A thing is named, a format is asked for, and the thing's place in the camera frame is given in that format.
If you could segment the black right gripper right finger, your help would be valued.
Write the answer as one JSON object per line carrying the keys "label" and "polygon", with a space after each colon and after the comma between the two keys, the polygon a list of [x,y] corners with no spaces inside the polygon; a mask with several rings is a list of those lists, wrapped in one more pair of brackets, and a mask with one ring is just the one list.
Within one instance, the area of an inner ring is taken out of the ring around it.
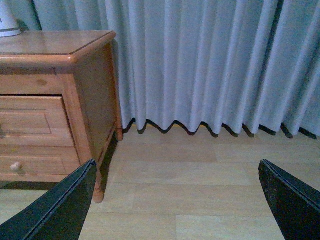
{"label": "black right gripper right finger", "polygon": [[266,201],[286,240],[320,238],[320,192],[263,159],[258,175]]}

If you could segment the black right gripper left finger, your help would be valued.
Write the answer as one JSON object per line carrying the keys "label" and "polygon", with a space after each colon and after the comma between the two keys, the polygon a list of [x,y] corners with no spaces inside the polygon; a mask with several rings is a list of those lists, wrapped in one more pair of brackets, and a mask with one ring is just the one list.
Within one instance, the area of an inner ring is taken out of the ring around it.
{"label": "black right gripper left finger", "polygon": [[27,208],[1,224],[2,240],[77,240],[96,184],[91,159]]}

